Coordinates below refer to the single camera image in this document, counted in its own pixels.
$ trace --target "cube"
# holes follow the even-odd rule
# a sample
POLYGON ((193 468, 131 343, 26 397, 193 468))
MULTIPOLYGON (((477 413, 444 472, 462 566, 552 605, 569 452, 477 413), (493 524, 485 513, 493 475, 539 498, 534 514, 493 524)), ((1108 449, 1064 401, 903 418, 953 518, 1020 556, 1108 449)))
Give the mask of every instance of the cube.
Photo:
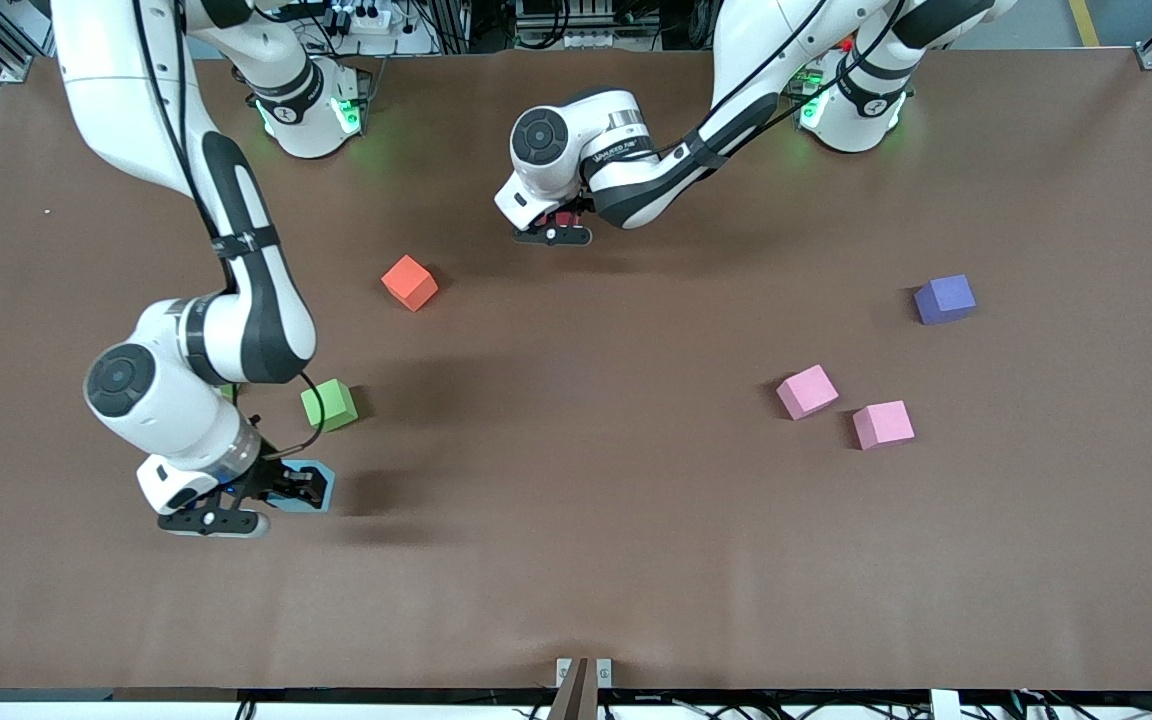
POLYGON ((820 365, 810 366, 803 372, 790 376, 781 387, 776 388, 785 409, 790 411, 790 418, 801 420, 810 414, 823 409, 838 400, 838 391, 833 389, 828 376, 820 365))
MULTIPOLYGON (((358 419, 358 410, 353 406, 353 395, 349 395, 349 387, 346 384, 332 378, 316 387, 319 389, 319 395, 323 396, 323 409, 326 415, 323 432, 329 433, 334 429, 342 429, 358 419)), ((319 401, 314 397, 314 392, 312 389, 302 392, 301 402, 305 406, 305 416, 310 419, 310 427, 319 427, 319 401)))
POLYGON ((408 310, 420 310, 420 305, 426 304, 430 297, 434 297, 438 291, 438 283, 434 275, 429 270, 422 267, 419 263, 412 260, 410 255, 403 255, 388 273, 380 278, 389 294, 397 297, 408 310))
POLYGON ((904 401, 865 406, 851 420, 856 424, 861 450, 905 445, 914 439, 914 424, 910 424, 904 401))
POLYGON ((954 323, 975 310, 972 286, 968 283, 967 275, 937 278, 914 295, 914 302, 924 325, 954 323))

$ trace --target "wire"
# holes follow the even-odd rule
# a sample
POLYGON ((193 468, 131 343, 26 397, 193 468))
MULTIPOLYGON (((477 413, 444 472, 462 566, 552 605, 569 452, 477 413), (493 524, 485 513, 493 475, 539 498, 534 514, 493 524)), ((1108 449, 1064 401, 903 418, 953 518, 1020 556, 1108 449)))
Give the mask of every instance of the wire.
MULTIPOLYGON (((735 88, 732 88, 732 90, 728 91, 727 94, 723 94, 722 99, 719 99, 718 103, 714 103, 714 105, 712 106, 712 108, 708 109, 708 113, 705 113, 705 118, 702 118, 700 122, 696 123, 696 128, 699 129, 700 127, 704 127, 704 124, 707 123, 711 119, 713 119, 713 116, 715 114, 718 114, 718 112, 720 109, 722 109, 723 105, 726 105, 727 103, 729 103, 732 100, 732 98, 736 96, 737 92, 740 92, 741 90, 744 90, 745 85, 749 85, 749 83, 751 81, 753 81, 755 77, 758 77, 758 73, 763 73, 763 69, 767 68, 768 65, 772 65, 772 61, 776 60, 778 56, 780 56, 781 53, 783 53, 783 51, 786 50, 786 47, 790 46, 793 44, 793 41, 797 40, 797 38, 799 38, 799 36, 803 35, 804 29, 806 29, 806 26, 809 26, 809 24, 812 24, 812 20, 814 17, 817 17, 817 15, 820 13, 820 9, 824 8, 824 6, 828 1, 829 0, 817 0, 817 3, 813 6, 812 12, 810 12, 808 14, 808 17, 803 18, 803 23, 799 23, 799 26, 797 26, 794 32, 790 32, 790 37, 786 38, 786 40, 782 41, 782 44, 781 44, 780 47, 776 47, 776 50, 773 50, 772 54, 767 55, 767 58, 765 58, 761 61, 761 63, 758 63, 758 67, 756 67, 752 70, 750 70, 750 73, 746 74, 746 76, 743 79, 741 79, 741 82, 737 83, 737 85, 735 88)), ((882 39, 882 33, 878 36, 878 40, 881 40, 881 39, 882 39)), ((877 46, 877 45, 878 45, 878 41, 874 41, 874 46, 877 46)), ((759 132, 761 132, 761 131, 755 132, 755 135, 751 135, 744 142, 741 142, 741 145, 736 146, 736 149, 734 149, 732 152, 728 152, 728 156, 735 154, 736 150, 740 150, 740 147, 744 146, 745 142, 752 141, 755 136, 759 135, 759 132)), ((646 150, 639 150, 639 151, 636 151, 636 152, 627 152, 627 154, 624 154, 624 156, 619 156, 617 158, 613 158, 613 159, 607 160, 607 161, 608 162, 630 162, 630 161, 634 161, 634 160, 641 160, 643 158, 649 158, 649 156, 662 156, 662 154, 666 154, 666 152, 669 152, 673 149, 675 149, 676 146, 680 146, 680 145, 682 145, 682 138, 679 138, 677 141, 674 141, 674 142, 669 143, 669 145, 666 145, 664 147, 649 147, 646 150)))
MULTIPOLYGON (((526 47, 526 50, 548 50, 550 47, 558 45, 558 41, 562 40, 563 36, 567 35, 567 26, 571 23, 571 0, 563 0, 562 6, 554 5, 554 26, 550 30, 550 37, 536 45, 531 45, 530 41, 518 40, 518 47, 526 47), (559 10, 562 10, 561 18, 559 17, 559 10), (558 28, 559 20, 562 20, 562 29, 558 28)), ((515 26, 515 35, 517 35, 517 26, 515 26)))
POLYGON ((781 113, 780 115, 776 115, 776 118, 768 120, 767 123, 756 129, 756 131, 750 132, 749 137, 745 137, 744 141, 741 141, 740 144, 736 145, 736 147, 732 147, 732 152, 728 152, 728 156, 735 154, 737 150, 744 147, 745 144, 749 143, 750 141, 753 141, 755 137, 763 135, 773 127, 776 127, 776 124, 783 122, 783 120, 786 120, 787 118, 794 115, 794 113, 797 113, 797 111, 803 109, 804 105, 817 99, 817 97, 826 94, 826 92, 829 91, 829 88, 838 85, 838 82, 841 81, 848 73, 850 73, 851 69, 855 69, 856 67, 859 67, 861 63, 864 63, 865 59, 869 59, 869 55, 872 54, 874 50, 878 50, 878 46, 882 44, 884 38, 886 38, 887 33, 890 32, 892 26, 895 26, 896 20, 900 18, 900 13, 904 8, 905 8, 905 0, 897 0, 896 9, 892 10, 890 17, 887 18, 887 24, 884 24, 881 31, 878 32, 877 37, 874 37, 872 44, 870 44, 869 47, 865 47, 864 53, 861 53, 858 58, 856 58, 854 63, 848 65, 847 69, 841 69, 841 68, 838 69, 838 74, 835 74, 835 77, 833 77, 833 79, 831 79, 827 83, 824 83, 824 85, 819 86, 817 91, 814 91, 812 94, 805 96, 803 97, 803 99, 796 101, 796 104, 791 105, 790 108, 787 109, 785 113, 781 113))
POLYGON ((1074 712, 1078 712, 1078 714, 1083 715, 1085 720, 1101 720, 1100 717, 1092 715, 1091 712, 1087 712, 1082 705, 1078 705, 1078 703, 1076 702, 1066 702, 1064 698, 1059 696, 1059 694, 1053 694, 1052 691, 1048 691, 1047 694, 1049 694, 1049 696, 1052 696, 1053 698, 1056 698, 1056 702, 1068 705, 1070 708, 1074 710, 1074 712))
POLYGON ((319 435, 323 434, 323 425, 325 425, 326 420, 328 420, 328 409, 326 409, 326 406, 323 402, 323 393, 319 392, 319 386, 316 386, 314 381, 311 381, 310 377, 308 377, 305 373, 300 373, 300 374, 302 381, 305 381, 306 386, 310 386, 311 392, 314 393, 314 400, 317 401, 317 404, 319 404, 319 424, 317 424, 317 427, 314 427, 314 433, 305 442, 302 442, 301 445, 294 445, 293 447, 288 447, 287 450, 271 452, 270 455, 265 456, 265 460, 282 460, 288 455, 296 455, 297 452, 302 452, 306 447, 314 445, 317 439, 319 439, 319 435))
POLYGON ((323 41, 325 44, 324 47, 328 50, 328 53, 326 54, 328 54, 329 58, 340 59, 340 55, 338 54, 338 46, 335 46, 334 41, 332 41, 332 36, 328 35, 326 28, 323 26, 321 22, 319 22, 319 17, 317 17, 314 10, 310 9, 310 0, 301 0, 301 5, 305 8, 305 14, 310 15, 310 18, 314 21, 314 26, 319 28, 319 33, 323 35, 323 41))
MULTIPOLYGON (((175 6, 180 8, 180 0, 175 0, 175 6)), ((202 218, 202 223, 207 228, 207 237, 218 237, 219 232, 217 232, 217 223, 212 222, 211 214, 207 213, 207 209, 202 204, 202 197, 198 195, 198 187, 194 182, 194 173, 189 169, 189 154, 183 150, 182 145, 185 142, 185 128, 184 128, 184 103, 180 103, 180 128, 179 137, 172 130, 172 119, 168 115, 168 109, 166 109, 165 97, 162 97, 162 88, 159 88, 159 79, 156 76, 156 63, 154 59, 150 55, 150 41, 147 40, 145 33, 145 18, 143 18, 141 0, 132 0, 132 8, 136 10, 136 35, 138 40, 141 40, 141 60, 145 63, 145 70, 147 76, 147 83, 150 83, 150 90, 154 94, 154 101, 157 108, 159 108, 159 118, 162 120, 164 130, 168 134, 168 141, 172 142, 172 150, 177 157, 180 164, 180 172, 184 174, 184 182, 189 187, 189 195, 194 197, 194 204, 198 209, 198 215, 202 218)), ((182 35, 180 35, 179 26, 179 15, 173 20, 177 24, 177 59, 183 60, 184 55, 184 40, 182 35)), ((184 97, 184 83, 185 83, 185 71, 183 61, 180 61, 177 67, 177 82, 180 83, 180 97, 184 97)))
POLYGON ((252 720, 256 717, 256 698, 251 692, 238 703, 238 712, 234 712, 234 720, 252 720))
MULTIPOLYGON (((410 9, 411 9, 411 3, 408 3, 408 10, 410 9)), ((458 38, 457 36, 454 36, 449 32, 445 32, 442 29, 437 26, 434 23, 434 18, 431 18, 430 15, 425 13, 424 5, 416 3, 416 13, 420 15, 422 20, 425 20, 425 33, 429 35, 431 41, 435 39, 434 33, 438 33, 438 37, 442 38, 442 41, 461 41, 461 38, 458 38)), ((440 50, 442 48, 442 46, 440 46, 438 41, 434 41, 434 45, 439 45, 440 50)))
MULTIPOLYGON (((394 53, 397 53, 397 40, 394 41, 394 53)), ((376 77, 371 81, 371 88, 367 91, 367 103, 374 100, 376 94, 380 92, 380 81, 385 78, 385 66, 388 63, 388 58, 380 59, 380 69, 376 70, 376 77)))
POLYGON ((256 8, 256 6, 252 6, 252 10, 255 10, 257 15, 260 15, 260 17, 263 17, 265 20, 268 20, 271 23, 283 24, 283 23, 289 23, 293 20, 295 20, 293 17, 275 18, 274 15, 270 15, 268 13, 266 13, 265 10, 262 10, 260 8, 256 8))

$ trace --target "yellow floor line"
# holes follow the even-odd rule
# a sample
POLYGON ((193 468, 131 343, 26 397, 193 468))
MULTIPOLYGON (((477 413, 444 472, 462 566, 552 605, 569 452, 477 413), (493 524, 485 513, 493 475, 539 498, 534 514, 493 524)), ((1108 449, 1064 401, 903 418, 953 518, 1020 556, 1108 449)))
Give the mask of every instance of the yellow floor line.
POLYGON ((1074 24, 1078 26, 1078 37, 1083 40, 1083 47, 1100 46, 1101 38, 1096 35, 1092 13, 1087 12, 1087 0, 1069 0, 1069 10, 1074 13, 1074 24))

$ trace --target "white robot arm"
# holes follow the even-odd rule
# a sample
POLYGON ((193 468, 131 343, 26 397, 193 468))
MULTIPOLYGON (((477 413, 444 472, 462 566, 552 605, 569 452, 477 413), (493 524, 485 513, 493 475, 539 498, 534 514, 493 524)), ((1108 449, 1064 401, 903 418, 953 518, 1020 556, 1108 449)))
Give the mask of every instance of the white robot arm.
POLYGON ((114 167, 194 197, 228 281, 223 291, 149 306, 131 336, 88 372, 88 406, 150 454, 137 477, 160 528, 260 536, 268 522, 240 510, 243 498, 320 503, 325 482, 285 468, 215 386, 302 374, 314 357, 314 323, 250 165, 207 118, 182 32, 248 47, 236 63, 248 82, 268 83, 262 99, 297 108, 275 132, 297 156, 348 137, 325 105, 324 76, 335 70, 308 59, 289 29, 253 17, 247 0, 54 0, 51 12, 83 141, 114 167), (325 114, 332 123, 316 124, 325 114), (222 507, 221 495, 233 503, 222 507))
POLYGON ((858 50, 841 68, 844 77, 823 88, 840 88, 851 101, 823 113, 817 132, 827 145, 840 138, 838 149, 872 146, 895 124, 890 115, 899 104, 884 101, 879 108, 869 94, 904 97, 909 73, 925 47, 947 44, 1014 1, 727 0, 714 29, 713 96, 698 127, 658 150, 634 94, 617 88, 596 88, 564 105, 528 109, 513 127, 515 172, 497 192, 497 205, 517 228, 518 240, 550 245, 589 242, 579 225, 582 210, 592 209, 620 228, 652 222, 682 191, 776 122, 780 118, 772 115, 790 77, 858 29, 858 50), (896 32, 901 20, 908 32, 896 32), (911 50, 907 41, 920 46, 911 50), (890 71, 878 65, 895 58, 900 60, 890 71), (874 68, 879 73, 870 76, 874 68), (874 83, 877 89, 867 90, 874 83), (847 113, 861 122, 847 123, 847 113))

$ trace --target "purple cube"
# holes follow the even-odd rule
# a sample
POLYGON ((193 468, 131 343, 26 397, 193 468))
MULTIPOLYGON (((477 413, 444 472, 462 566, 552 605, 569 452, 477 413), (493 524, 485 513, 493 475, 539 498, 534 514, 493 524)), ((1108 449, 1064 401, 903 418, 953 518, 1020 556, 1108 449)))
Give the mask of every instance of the purple cube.
POLYGON ((781 387, 776 388, 776 394, 781 396, 785 409, 790 411, 790 418, 795 420, 806 418, 838 400, 838 391, 833 389, 829 376, 824 373, 824 367, 820 365, 813 365, 796 376, 790 376, 787 381, 781 382, 781 387))
POLYGON ((914 295, 914 302, 924 325, 954 323, 975 310, 972 286, 968 283, 967 275, 937 278, 914 295))

